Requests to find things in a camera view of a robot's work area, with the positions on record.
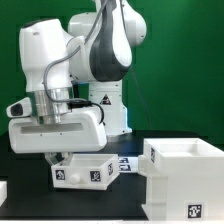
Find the white plastic casing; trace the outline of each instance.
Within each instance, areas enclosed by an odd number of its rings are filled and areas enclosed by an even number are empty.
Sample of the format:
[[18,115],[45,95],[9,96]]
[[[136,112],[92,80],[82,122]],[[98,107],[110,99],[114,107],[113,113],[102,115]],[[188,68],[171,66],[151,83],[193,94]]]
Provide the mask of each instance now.
[[12,119],[9,137],[15,153],[90,152],[106,143],[97,107],[74,109],[61,116],[60,125],[39,125],[34,117]]
[[150,221],[224,219],[224,152],[198,138],[145,139],[139,174],[147,177]]
[[90,83],[89,100],[103,107],[105,131],[108,137],[132,132],[127,124],[127,108],[122,103],[122,81]]
[[128,67],[132,62],[132,53],[123,26],[120,0],[116,0],[116,3],[117,7],[113,11],[113,49],[117,60]]
[[137,13],[126,0],[122,1],[125,31],[131,47],[140,45],[147,33],[147,26],[143,17]]
[[[37,22],[22,28],[19,38],[22,68],[27,79],[27,92],[44,90],[43,74],[53,61],[67,56],[66,38],[58,19]],[[71,87],[69,63],[65,61],[51,68],[48,88]]]

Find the table surface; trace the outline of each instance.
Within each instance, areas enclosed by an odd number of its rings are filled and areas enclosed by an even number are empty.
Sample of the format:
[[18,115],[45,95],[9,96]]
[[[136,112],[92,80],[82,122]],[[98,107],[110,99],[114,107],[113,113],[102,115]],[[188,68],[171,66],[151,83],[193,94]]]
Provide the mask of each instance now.
[[[179,131],[135,131],[127,140],[108,143],[98,153],[138,156],[144,138],[199,137]],[[0,180],[7,180],[7,200],[0,207],[4,220],[147,220],[141,205],[146,178],[120,174],[105,191],[55,189],[43,154],[15,154],[8,133],[0,137]]]

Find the green backdrop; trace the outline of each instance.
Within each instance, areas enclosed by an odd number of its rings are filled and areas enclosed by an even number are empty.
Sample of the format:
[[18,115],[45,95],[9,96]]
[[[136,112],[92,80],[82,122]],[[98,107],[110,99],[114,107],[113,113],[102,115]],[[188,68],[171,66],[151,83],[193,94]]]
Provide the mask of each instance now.
[[[133,49],[133,67],[153,130],[192,131],[224,144],[224,1],[130,0],[147,22],[144,44]],[[18,51],[20,27],[57,17],[66,29],[72,15],[94,11],[91,0],[0,0],[0,134],[5,109],[25,96]],[[147,130],[146,114],[128,73],[123,100],[129,126]]]

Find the black platform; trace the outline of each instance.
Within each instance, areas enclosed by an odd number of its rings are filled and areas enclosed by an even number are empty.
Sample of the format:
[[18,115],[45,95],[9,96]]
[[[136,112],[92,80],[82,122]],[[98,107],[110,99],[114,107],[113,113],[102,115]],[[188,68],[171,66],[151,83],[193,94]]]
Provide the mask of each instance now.
[[[189,132],[137,131],[130,139],[108,143],[99,153],[138,156],[144,138],[199,137]],[[146,178],[120,174],[106,191],[54,189],[43,154],[16,155],[8,133],[0,137],[0,180],[7,180],[8,198],[1,220],[147,220],[141,204]]]

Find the white surface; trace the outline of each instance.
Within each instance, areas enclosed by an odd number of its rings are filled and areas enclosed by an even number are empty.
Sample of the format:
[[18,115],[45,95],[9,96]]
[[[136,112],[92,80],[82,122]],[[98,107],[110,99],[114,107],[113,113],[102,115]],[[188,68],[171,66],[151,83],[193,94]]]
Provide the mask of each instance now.
[[0,207],[7,198],[7,182],[0,181]]
[[122,103],[122,81],[90,83],[89,100],[100,104],[104,109],[107,136],[118,136],[132,131],[127,124],[127,108]]
[[98,151],[106,143],[98,107],[74,109],[57,125],[38,125],[35,118],[17,118],[9,123],[9,137],[16,153]]
[[[46,67],[51,62],[67,56],[66,39],[58,19],[21,29],[19,46],[27,92],[44,90],[42,82]],[[71,87],[68,69],[68,61],[52,67],[48,75],[48,88]]]
[[69,165],[51,167],[56,188],[106,190],[119,175],[115,154],[74,154]]
[[139,173],[147,176],[143,209],[150,221],[224,220],[224,152],[218,148],[196,138],[145,139]]

